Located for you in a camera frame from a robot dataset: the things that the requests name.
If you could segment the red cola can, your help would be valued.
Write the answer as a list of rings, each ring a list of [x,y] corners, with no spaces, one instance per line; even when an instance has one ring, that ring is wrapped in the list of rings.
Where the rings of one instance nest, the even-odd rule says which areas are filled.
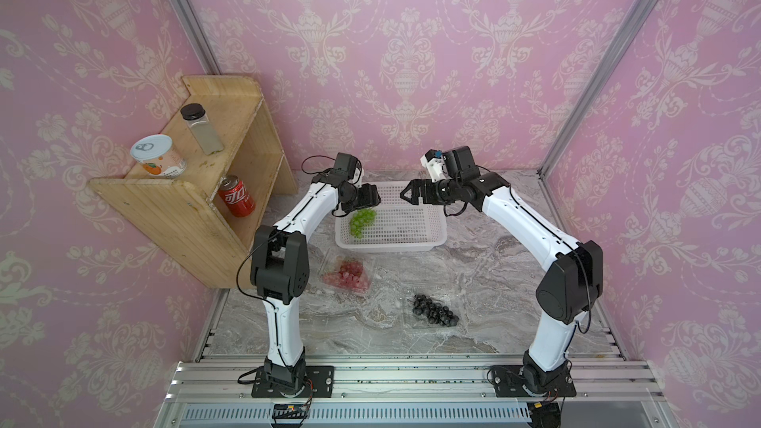
[[[256,209],[256,202],[238,176],[225,176],[217,190],[219,197],[234,217],[245,218]]]

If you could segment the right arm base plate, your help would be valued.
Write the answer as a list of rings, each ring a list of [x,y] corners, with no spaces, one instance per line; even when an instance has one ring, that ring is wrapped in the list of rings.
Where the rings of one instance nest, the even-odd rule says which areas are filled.
[[[491,366],[486,378],[497,397],[554,399],[577,395],[569,363],[548,373],[531,365]]]

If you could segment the wooden shelf unit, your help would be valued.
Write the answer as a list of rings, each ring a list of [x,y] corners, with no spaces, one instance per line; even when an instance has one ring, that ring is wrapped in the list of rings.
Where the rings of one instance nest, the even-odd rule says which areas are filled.
[[[201,104],[224,150],[207,156],[180,115],[164,127],[186,169],[178,178],[150,176],[136,164],[122,178],[93,178],[89,187],[211,289],[235,287],[270,197],[298,185],[259,83],[244,75],[188,75],[189,102]],[[237,218],[217,190],[225,176],[243,180],[255,211]]]

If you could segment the red grape bunch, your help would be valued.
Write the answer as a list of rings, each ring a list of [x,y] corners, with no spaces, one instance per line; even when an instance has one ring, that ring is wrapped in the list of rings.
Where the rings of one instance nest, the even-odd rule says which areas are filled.
[[[338,258],[321,279],[325,285],[355,293],[365,293],[371,285],[365,264],[354,258]]]

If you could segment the aluminium rail frame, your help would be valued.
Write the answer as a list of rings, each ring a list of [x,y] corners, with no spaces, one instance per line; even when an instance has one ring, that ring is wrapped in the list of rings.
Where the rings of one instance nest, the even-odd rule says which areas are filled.
[[[574,358],[566,380],[533,396],[519,359],[499,355],[314,356],[297,396],[265,384],[252,357],[178,365],[160,427],[674,427],[648,364]]]

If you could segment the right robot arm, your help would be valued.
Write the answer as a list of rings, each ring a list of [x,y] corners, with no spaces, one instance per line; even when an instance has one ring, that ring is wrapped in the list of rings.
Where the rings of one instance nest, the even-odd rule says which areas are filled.
[[[469,147],[430,150],[421,159],[428,178],[410,180],[400,198],[412,205],[461,202],[503,226],[537,259],[543,278],[535,296],[542,310],[520,371],[524,388],[554,396],[570,376],[567,352],[582,321],[604,291],[604,252],[565,233],[535,211],[496,172],[475,163]]]

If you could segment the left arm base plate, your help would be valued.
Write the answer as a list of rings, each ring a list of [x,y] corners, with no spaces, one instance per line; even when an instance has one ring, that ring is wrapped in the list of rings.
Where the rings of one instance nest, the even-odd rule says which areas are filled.
[[[252,386],[252,398],[331,398],[335,378],[334,366],[278,365],[258,368]]]

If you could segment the clear bottle black cap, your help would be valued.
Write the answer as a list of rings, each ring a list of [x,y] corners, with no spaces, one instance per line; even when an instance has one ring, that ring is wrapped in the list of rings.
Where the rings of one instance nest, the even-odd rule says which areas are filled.
[[[200,149],[210,156],[224,150],[224,144],[208,119],[205,108],[199,103],[182,106],[180,116],[184,119]]]

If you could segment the white plastic basket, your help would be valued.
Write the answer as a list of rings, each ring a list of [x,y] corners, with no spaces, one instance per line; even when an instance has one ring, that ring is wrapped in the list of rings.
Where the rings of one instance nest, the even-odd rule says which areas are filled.
[[[372,224],[360,228],[357,212],[335,221],[335,242],[359,253],[426,252],[447,241],[447,222],[439,206],[411,205],[400,198],[405,182],[378,182],[380,205]]]

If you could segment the clear plastic clamshell container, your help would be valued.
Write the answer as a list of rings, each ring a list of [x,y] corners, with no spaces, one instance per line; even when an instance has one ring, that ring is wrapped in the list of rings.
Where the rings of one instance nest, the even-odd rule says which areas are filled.
[[[372,285],[375,262],[353,255],[329,256],[320,271],[319,283],[356,294],[366,294]]]

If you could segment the white orange printed can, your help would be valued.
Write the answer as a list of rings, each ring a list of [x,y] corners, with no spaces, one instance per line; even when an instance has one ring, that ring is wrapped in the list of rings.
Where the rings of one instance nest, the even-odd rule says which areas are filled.
[[[132,146],[130,155],[151,176],[176,178],[186,169],[184,157],[174,146],[174,141],[164,134],[138,140]]]

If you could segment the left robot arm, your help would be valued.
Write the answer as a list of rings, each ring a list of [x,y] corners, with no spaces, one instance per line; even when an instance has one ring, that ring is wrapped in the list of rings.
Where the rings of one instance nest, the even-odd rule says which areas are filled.
[[[250,281],[265,306],[269,333],[263,379],[282,394],[296,396],[307,384],[299,305],[310,276],[309,239],[325,217],[335,212],[347,216],[381,203],[377,187],[362,177],[358,158],[338,154],[333,166],[312,177],[293,210],[255,233]]]

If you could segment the black grape bunch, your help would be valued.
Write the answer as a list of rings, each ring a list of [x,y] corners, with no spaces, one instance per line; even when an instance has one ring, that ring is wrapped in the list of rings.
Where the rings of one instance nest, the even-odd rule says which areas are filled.
[[[412,299],[412,314],[431,325],[456,327],[460,317],[446,304],[426,294],[418,293]]]

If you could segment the green grape bunch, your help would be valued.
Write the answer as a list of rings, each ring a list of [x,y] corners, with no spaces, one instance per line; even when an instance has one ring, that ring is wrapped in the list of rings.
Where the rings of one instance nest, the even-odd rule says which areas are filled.
[[[350,220],[350,234],[357,240],[362,240],[365,233],[375,225],[377,212],[374,209],[362,209],[353,213]]]

